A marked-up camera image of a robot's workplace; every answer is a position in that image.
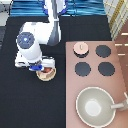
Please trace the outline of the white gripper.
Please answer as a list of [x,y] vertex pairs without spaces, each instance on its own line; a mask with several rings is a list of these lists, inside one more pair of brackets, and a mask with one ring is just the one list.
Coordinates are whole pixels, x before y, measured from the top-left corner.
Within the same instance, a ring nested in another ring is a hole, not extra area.
[[53,57],[43,56],[37,62],[28,62],[25,57],[17,57],[15,66],[18,68],[27,67],[30,71],[43,71],[45,68],[54,68],[55,59]]

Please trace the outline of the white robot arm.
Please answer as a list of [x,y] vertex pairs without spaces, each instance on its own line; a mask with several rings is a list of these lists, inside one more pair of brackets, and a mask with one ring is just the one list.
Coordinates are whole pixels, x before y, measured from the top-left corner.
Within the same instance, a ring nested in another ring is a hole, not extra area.
[[16,38],[18,52],[16,67],[28,67],[30,71],[54,68],[55,59],[43,56],[40,45],[55,46],[61,41],[58,14],[66,8],[65,0],[44,0],[48,13],[47,22],[25,22]]

